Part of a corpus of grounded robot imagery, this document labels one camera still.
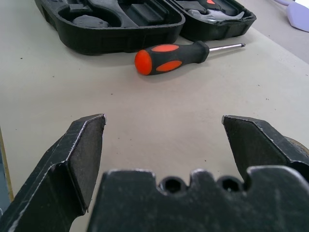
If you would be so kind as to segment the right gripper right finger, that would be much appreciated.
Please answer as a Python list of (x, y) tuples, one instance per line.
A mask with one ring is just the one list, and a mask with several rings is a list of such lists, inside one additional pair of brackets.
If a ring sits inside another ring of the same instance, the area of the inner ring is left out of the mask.
[(251, 166), (283, 165), (309, 179), (309, 149), (283, 136), (267, 121), (225, 115), (222, 124), (241, 177)]

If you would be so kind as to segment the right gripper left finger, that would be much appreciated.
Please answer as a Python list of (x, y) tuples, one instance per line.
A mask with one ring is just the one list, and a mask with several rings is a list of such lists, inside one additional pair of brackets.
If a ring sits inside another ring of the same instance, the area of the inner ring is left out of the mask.
[(89, 209), (100, 167), (104, 114), (82, 117), (43, 155), (0, 219), (2, 232), (68, 232)]

